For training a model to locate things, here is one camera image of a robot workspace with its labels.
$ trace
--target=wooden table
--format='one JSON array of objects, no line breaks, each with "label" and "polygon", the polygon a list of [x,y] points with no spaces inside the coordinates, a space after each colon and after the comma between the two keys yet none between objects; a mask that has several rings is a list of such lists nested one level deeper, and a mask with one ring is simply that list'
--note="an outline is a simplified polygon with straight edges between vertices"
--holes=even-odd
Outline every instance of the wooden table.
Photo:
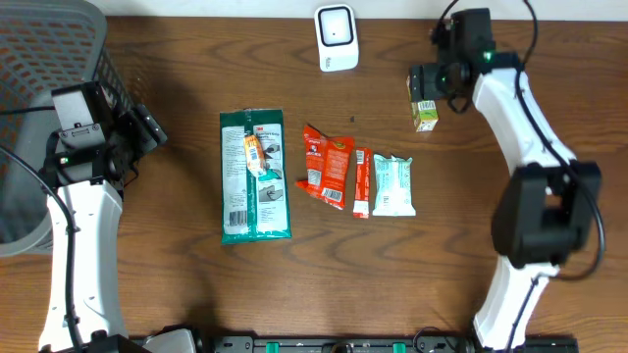
[{"label": "wooden table", "polygon": [[[111,18],[108,47],[127,87],[169,133],[142,160],[119,231],[120,299],[131,334],[188,322],[208,332],[407,335],[466,331],[496,265],[490,218],[508,181],[475,110],[439,102],[431,133],[413,131],[405,77],[435,60],[433,21],[359,21],[357,69],[323,74],[311,20]],[[532,25],[495,22],[521,52]],[[583,352],[628,347],[628,24],[543,23],[529,75],[563,142],[603,173],[608,251],[599,274],[552,283],[529,333],[573,333]],[[221,246],[219,112],[284,109],[293,239]],[[354,136],[412,157],[412,219],[351,217],[293,186],[306,177],[301,133]],[[565,271],[582,270],[596,247]],[[50,258],[0,260],[0,351],[32,352],[49,297]]]}]

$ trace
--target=red stick packet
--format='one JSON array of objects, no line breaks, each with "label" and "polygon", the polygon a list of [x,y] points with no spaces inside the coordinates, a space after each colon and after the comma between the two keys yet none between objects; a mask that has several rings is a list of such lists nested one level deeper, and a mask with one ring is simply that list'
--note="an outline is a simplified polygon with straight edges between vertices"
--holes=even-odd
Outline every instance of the red stick packet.
[{"label": "red stick packet", "polygon": [[313,197],[338,208],[344,208],[344,185],[353,137],[327,137],[312,126],[303,130],[307,180],[296,186]]},{"label": "red stick packet", "polygon": [[353,217],[369,218],[369,188],[371,185],[371,156],[373,151],[365,147],[355,149],[357,168],[355,176],[355,202]]}]

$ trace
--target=small box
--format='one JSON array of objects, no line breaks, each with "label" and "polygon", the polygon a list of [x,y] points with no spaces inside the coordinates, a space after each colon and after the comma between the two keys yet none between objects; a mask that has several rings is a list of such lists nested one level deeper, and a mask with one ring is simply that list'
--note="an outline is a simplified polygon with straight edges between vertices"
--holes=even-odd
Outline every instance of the small box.
[{"label": "small box", "polygon": [[412,102],[412,93],[410,92],[410,76],[406,80],[408,87],[408,98],[410,100],[410,109],[412,111],[412,121],[417,132],[432,131],[436,123],[439,121],[439,115],[436,112],[436,104],[434,101]]}]

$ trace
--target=laundry basket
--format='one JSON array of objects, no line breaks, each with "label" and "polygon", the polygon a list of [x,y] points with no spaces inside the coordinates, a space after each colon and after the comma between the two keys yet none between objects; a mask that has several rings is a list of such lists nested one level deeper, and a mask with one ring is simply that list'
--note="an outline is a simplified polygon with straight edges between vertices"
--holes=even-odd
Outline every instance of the laundry basket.
[{"label": "laundry basket", "polygon": [[[106,80],[132,102],[104,47],[107,22],[81,0],[0,0],[0,111],[51,106],[50,90]],[[43,165],[56,112],[0,116],[0,144],[36,170]],[[39,183],[0,156],[0,257],[52,249],[50,216]]]}]

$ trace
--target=teal packet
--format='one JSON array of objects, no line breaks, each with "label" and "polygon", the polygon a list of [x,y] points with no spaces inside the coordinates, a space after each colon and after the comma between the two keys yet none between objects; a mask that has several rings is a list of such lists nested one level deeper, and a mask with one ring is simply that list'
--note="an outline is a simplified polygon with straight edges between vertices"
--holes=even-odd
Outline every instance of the teal packet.
[{"label": "teal packet", "polygon": [[[255,134],[264,152],[265,176],[246,167],[244,137]],[[247,109],[220,114],[223,176],[223,244],[291,238],[281,110]]]}]

